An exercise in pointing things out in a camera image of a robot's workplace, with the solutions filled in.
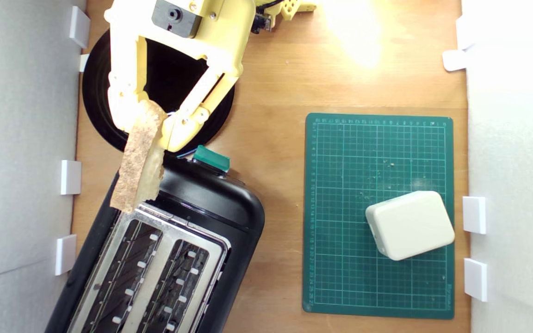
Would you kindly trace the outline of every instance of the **cutting mat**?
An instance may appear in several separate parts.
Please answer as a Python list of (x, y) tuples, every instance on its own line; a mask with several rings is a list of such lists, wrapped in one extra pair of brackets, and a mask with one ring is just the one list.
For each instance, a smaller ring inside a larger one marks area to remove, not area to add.
[(365, 218), (374, 203), (432, 190), (453, 224), (452, 120), (312, 113), (305, 126), (304, 310), (453, 318), (453, 244), (392, 261)]

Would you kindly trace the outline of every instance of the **black toaster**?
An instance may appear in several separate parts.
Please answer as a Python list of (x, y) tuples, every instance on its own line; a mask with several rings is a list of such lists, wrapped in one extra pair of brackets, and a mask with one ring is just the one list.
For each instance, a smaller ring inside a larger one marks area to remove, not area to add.
[(109, 206), (115, 177), (46, 333), (222, 331), (264, 210), (229, 166), (166, 155), (164, 167), (157, 199), (130, 214)]

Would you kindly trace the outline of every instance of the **black wire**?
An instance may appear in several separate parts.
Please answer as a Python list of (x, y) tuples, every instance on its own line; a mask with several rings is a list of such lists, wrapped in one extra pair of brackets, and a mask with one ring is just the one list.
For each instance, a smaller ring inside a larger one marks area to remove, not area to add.
[(285, 0), (275, 0), (275, 1), (267, 2), (266, 4), (263, 4), (263, 5), (260, 5), (260, 6), (256, 7), (256, 12), (264, 13), (265, 9), (267, 9), (269, 7), (272, 7), (272, 6), (275, 6), (277, 4), (280, 4), (283, 1), (285, 1)]

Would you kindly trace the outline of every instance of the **bread slice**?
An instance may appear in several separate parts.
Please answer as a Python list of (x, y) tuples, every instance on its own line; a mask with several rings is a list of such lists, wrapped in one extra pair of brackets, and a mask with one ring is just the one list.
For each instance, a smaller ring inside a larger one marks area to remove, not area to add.
[(119, 177), (110, 199), (110, 206), (131, 213), (145, 200), (157, 198), (163, 177), (164, 149), (157, 145), (161, 138), (161, 125), (167, 114), (154, 101), (139, 102), (137, 118), (127, 145)]

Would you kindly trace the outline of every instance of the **wooden table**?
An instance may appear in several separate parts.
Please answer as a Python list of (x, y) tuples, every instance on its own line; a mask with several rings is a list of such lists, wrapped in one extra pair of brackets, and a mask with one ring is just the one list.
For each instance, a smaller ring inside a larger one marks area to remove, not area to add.
[[(112, 0), (89, 0), (90, 47), (108, 28)], [(454, 0), (323, 0), (315, 13), (278, 21), (251, 35), (245, 72), (226, 126), (209, 144), (258, 195), (265, 229), (225, 332), (470, 331), (463, 291), (460, 198), (468, 192), (465, 74), (446, 73), (441, 53), (453, 49)], [(409, 320), (307, 314), (301, 308), (304, 121), (309, 112), (449, 116), (455, 136), (455, 318)], [(82, 194), (74, 201), (79, 246), (120, 165), (121, 154), (93, 129), (80, 103), (77, 159)]]

